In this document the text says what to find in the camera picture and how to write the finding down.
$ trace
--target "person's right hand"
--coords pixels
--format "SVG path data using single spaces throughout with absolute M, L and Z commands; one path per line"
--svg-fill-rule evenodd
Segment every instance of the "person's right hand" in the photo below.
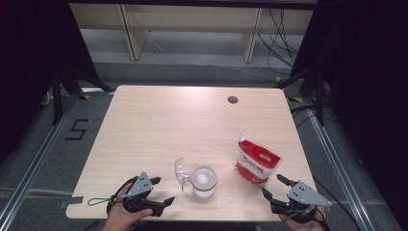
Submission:
M 317 206 L 317 209 L 320 211 L 316 211 L 315 213 L 315 218 L 318 220 L 324 220 L 323 216 L 324 215 L 324 207 L 323 206 Z M 286 217 L 285 215 L 279 215 L 279 218 L 286 223 L 293 231 L 323 231 L 324 228 L 314 220 L 311 220 L 307 223 L 297 223 L 296 221 L 292 220 L 289 217 Z

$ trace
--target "gray carpet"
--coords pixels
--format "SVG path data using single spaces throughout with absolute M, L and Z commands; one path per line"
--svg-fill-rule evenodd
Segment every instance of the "gray carpet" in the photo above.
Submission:
M 235 69 L 216 66 L 95 64 L 95 67 L 101 80 L 111 87 L 122 84 L 242 88 L 275 86 L 275 83 L 266 77 L 248 75 Z M 274 74 L 268 68 L 252 67 L 244 68 L 244 70 L 258 75 L 267 75 L 271 79 L 276 76 L 285 78 L 284 75 Z M 279 69 L 279 71 L 290 72 L 288 69 Z M 296 82 L 285 88 L 286 95 L 288 97 L 298 96 L 297 90 L 300 84 L 301 82 Z M 81 85 L 92 87 L 85 82 L 81 82 Z M 88 100 L 78 99 L 76 101 L 10 230 L 85 230 L 92 223 L 92 220 L 67 218 L 64 214 L 64 206 L 61 208 L 60 204 L 68 200 L 76 186 L 111 99 L 111 95 L 101 94 L 92 95 Z M 289 105 L 291 108 L 296 108 L 304 104 L 290 102 Z M 52 122 L 52 107 L 52 104 L 47 105 L 38 113 L 37 119 L 27 132 L 20 148 L 0 166 L 1 206 L 5 204 L 10 194 L 10 190 L 7 189 L 16 187 L 44 140 Z M 364 167 L 356 163 L 357 155 L 347 140 L 341 123 L 336 121 L 334 112 L 330 108 L 325 108 L 324 114 L 326 131 L 341 156 L 358 194 L 363 199 L 374 227 L 377 230 L 400 230 Z M 349 210 L 342 188 L 308 117 L 306 111 L 300 112 L 294 118 L 294 123 L 298 125 L 298 133 L 311 171 Z M 86 129 L 86 133 L 80 140 L 70 141 L 69 138 L 79 138 L 78 133 L 70 131 L 77 119 L 86 120 L 77 122 L 76 126 L 76 128 Z M 317 186 L 321 194 L 333 201 L 322 187 L 318 184 Z M 90 230 L 99 230 L 102 222 L 94 225 Z M 357 230 L 345 212 L 336 204 L 327 213 L 327 222 L 332 230 Z M 262 230 L 289 230 L 282 222 L 258 225 Z M 222 230 L 222 226 L 214 227 L 213 230 Z

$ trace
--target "floor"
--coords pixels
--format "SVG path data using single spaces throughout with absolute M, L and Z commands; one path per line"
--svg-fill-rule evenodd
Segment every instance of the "floor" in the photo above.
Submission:
M 203 70 L 206 70 L 206 68 L 219 68 L 219 70 L 228 71 L 229 74 L 237 73 L 238 75 L 240 73 L 251 78 L 259 78 L 263 81 L 274 83 L 276 81 L 275 76 L 285 79 L 288 78 L 288 75 L 275 73 L 274 77 L 270 78 L 264 72 L 258 73 L 252 72 L 252 70 L 268 69 L 270 67 L 272 71 L 279 72 L 282 69 L 291 68 L 289 65 L 279 61 L 276 56 L 268 56 L 268 50 L 259 38 L 257 38 L 252 61 L 250 64 L 246 64 L 242 57 L 240 35 L 151 32 L 140 59 L 133 62 L 130 60 L 126 41 L 121 31 L 83 30 L 82 32 L 98 70 L 101 71 L 107 68 L 105 66 L 119 66 L 116 75 L 121 73 L 122 77 L 127 74 L 126 68 L 135 64 L 139 66 L 154 65 L 157 69 L 152 69 L 152 73 L 160 73 L 161 66 L 185 65 L 196 66 L 196 68 L 202 68 Z M 270 44 L 271 39 L 268 35 L 262 35 L 262 38 Z M 298 50 L 301 41 L 302 37 L 287 37 L 287 43 L 295 50 Z M 279 41 L 279 43 L 282 46 L 285 45 L 282 41 Z M 291 64 L 287 51 L 282 49 L 277 49 L 276 51 Z M 110 78 L 115 73 L 104 72 L 100 74 L 104 81 L 112 83 L 121 81 L 121 79 Z M 286 91 L 286 94 L 294 100 L 289 102 L 291 108 L 304 105 L 295 102 L 298 97 L 296 92 L 298 85 L 299 83 L 295 83 Z M 89 121 L 94 121 L 91 126 L 90 123 L 88 124 L 87 133 L 96 136 L 100 123 L 103 120 L 103 114 L 91 115 L 88 112 L 92 112 L 92 110 L 106 110 L 111 99 L 111 95 L 96 94 L 92 98 L 92 106 L 87 104 L 85 100 L 78 100 L 72 106 L 74 108 L 72 112 L 75 113 L 67 116 L 68 122 L 62 124 L 63 130 L 60 134 L 69 134 L 69 129 L 71 129 L 71 126 L 68 126 L 70 119 L 75 120 L 86 116 Z M 69 98 L 65 100 L 65 105 L 69 106 Z M 299 136 L 301 137 L 305 153 L 308 155 L 312 173 L 321 182 L 324 182 L 324 185 L 339 198 L 339 202 L 344 204 L 351 214 L 357 215 L 356 219 L 360 220 L 358 222 L 360 224 L 363 223 L 362 230 L 400 230 L 386 203 L 382 200 L 381 195 L 365 172 L 364 167 L 355 162 L 357 155 L 353 152 L 352 146 L 347 141 L 341 124 L 336 122 L 336 117 L 330 109 L 324 110 L 327 123 L 322 130 L 319 128 L 311 112 L 293 116 L 295 124 L 298 125 Z M 18 213 L 11 215 L 13 222 L 10 224 L 10 230 L 21 230 L 22 228 L 38 230 L 39 227 L 45 229 L 48 225 L 52 225 L 48 226 L 48 229 L 52 227 L 51 229 L 55 230 L 86 230 L 88 225 L 93 224 L 92 220 L 76 220 L 73 222 L 64 216 L 64 208 L 66 206 L 64 201 L 69 198 L 69 194 L 72 192 L 72 187 L 75 186 L 80 172 L 71 172 L 69 176 L 66 176 L 59 174 L 58 168 L 66 166 L 67 163 L 72 163 L 73 165 L 76 165 L 75 163 L 77 162 L 83 163 L 87 155 L 76 155 L 75 158 L 69 158 L 70 151 L 74 152 L 75 149 L 71 149 L 72 144 L 63 142 L 66 137 L 62 135 L 59 135 L 55 141 L 58 145 L 51 145 L 50 147 L 41 146 L 38 139 L 50 139 L 48 137 L 50 120 L 52 120 L 52 107 L 44 107 L 44 110 L 38 115 L 38 122 L 34 123 L 32 127 L 32 131 L 36 132 L 27 133 L 24 145 L 21 145 L 21 148 L 16 151 L 17 153 L 14 153 L 15 155 L 12 155 L 0 167 L 0 205 L 4 206 L 8 202 L 13 189 L 24 183 L 24 180 L 21 179 L 28 177 L 25 174 L 27 174 L 27 169 L 30 169 L 32 160 L 38 155 L 38 150 L 45 150 L 46 148 L 52 150 L 49 156 L 44 157 L 44 162 L 39 164 L 40 171 L 34 172 L 32 175 L 35 178 L 34 182 L 32 185 L 28 185 L 30 188 L 28 193 L 22 195 L 22 198 L 26 197 L 29 199 L 20 204 L 21 207 Z M 320 135 L 314 134 L 311 136 L 311 132 L 320 133 Z M 94 137 L 84 138 L 86 143 L 83 146 L 84 153 L 89 152 L 92 139 Z M 66 155 L 53 155 L 53 152 L 63 152 Z M 333 170 L 334 167 L 338 166 L 345 168 L 344 173 L 336 173 Z M 52 190 L 45 190 L 49 189 L 47 185 L 55 187 Z M 318 191 L 325 196 L 330 196 L 320 185 L 318 185 Z M 352 209 L 355 205 L 355 202 L 352 200 L 356 198 L 361 200 L 361 205 L 363 205 L 364 209 L 362 211 L 363 214 L 355 214 L 355 211 Z M 332 227 L 332 230 L 358 230 L 340 208 L 339 203 L 336 201 L 333 201 L 333 203 L 333 208 L 327 214 L 327 222 Z M 102 221 L 99 221 L 92 226 L 92 229 L 87 230 L 100 229 L 101 225 Z M 258 223 L 255 229 L 289 230 L 283 223 Z

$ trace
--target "light wood surface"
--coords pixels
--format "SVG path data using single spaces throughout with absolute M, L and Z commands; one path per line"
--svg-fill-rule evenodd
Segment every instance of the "light wood surface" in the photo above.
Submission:
M 236 96 L 237 104 L 227 98 Z M 288 103 L 281 90 L 206 87 L 121 86 L 117 88 L 69 205 L 69 218 L 105 218 L 106 204 L 88 206 L 91 198 L 108 198 L 129 178 L 145 171 L 161 177 L 149 199 L 175 196 L 159 220 L 273 221 L 261 187 L 235 168 L 237 135 L 279 155 L 283 161 L 265 187 L 288 201 L 290 187 L 276 173 L 303 180 L 315 189 Z M 206 165 L 217 172 L 217 191 L 208 200 L 181 191 L 174 162 L 184 157 L 192 171 Z

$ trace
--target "table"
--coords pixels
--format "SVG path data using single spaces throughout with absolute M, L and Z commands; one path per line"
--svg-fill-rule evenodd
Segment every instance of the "table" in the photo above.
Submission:
M 236 96 L 238 103 L 228 102 Z M 149 199 L 175 196 L 160 218 L 173 221 L 273 221 L 261 187 L 238 174 L 239 133 L 278 154 L 283 161 L 266 189 L 288 201 L 290 189 L 276 173 L 303 180 L 315 189 L 299 136 L 283 91 L 277 89 L 120 86 L 89 154 L 70 204 L 69 218 L 105 218 L 107 203 L 88 206 L 94 197 L 108 198 L 129 178 L 145 171 L 161 177 Z M 189 169 L 207 165 L 218 176 L 208 200 L 182 192 L 174 162 L 184 157 Z

